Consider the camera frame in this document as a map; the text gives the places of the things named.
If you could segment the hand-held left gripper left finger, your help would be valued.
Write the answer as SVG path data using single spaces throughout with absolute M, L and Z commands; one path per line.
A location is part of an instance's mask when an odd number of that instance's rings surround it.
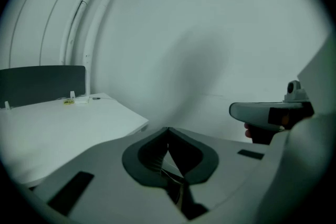
M 184 223 L 185 216 L 165 190 L 140 185 L 122 165 L 124 150 L 153 133 L 135 133 L 82 152 L 46 177 L 29 195 L 33 208 L 55 224 Z M 47 203 L 78 172 L 90 173 L 93 179 L 65 217 Z

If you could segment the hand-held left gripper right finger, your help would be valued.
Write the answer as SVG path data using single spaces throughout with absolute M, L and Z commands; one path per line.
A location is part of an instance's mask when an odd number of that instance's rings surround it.
M 168 223 L 256 223 L 264 188 L 248 189 L 266 145 L 234 142 L 169 128 L 168 155 L 183 180 L 181 208 Z

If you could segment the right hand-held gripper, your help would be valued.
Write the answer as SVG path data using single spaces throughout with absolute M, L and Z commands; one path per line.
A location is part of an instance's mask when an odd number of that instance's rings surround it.
M 336 31 L 298 74 L 298 80 L 303 87 L 301 100 L 295 103 L 235 102 L 229 107 L 230 116 L 269 131 L 280 130 L 283 115 L 286 115 L 286 130 L 304 119 L 336 116 Z

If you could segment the person's right hand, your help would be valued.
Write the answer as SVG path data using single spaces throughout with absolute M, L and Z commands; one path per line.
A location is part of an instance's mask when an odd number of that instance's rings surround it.
M 250 138 L 252 142 L 256 144 L 269 145 L 273 137 L 280 132 L 261 129 L 247 123 L 244 124 L 244 128 L 246 129 L 245 136 Z

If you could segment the dark desk partition panel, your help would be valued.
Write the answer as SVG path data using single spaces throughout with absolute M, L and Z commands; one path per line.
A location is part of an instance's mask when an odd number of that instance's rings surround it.
M 69 98 L 86 92 L 84 66 L 30 66 L 0 70 L 0 108 Z

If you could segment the white wall pipe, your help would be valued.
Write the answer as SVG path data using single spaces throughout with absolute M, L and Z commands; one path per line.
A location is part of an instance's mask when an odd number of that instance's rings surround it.
M 89 2 L 90 0 L 75 1 L 75 5 L 70 12 L 70 17 L 66 22 L 65 31 L 61 40 L 59 54 L 60 65 L 69 65 L 71 62 L 71 55 L 76 39 L 77 30 Z

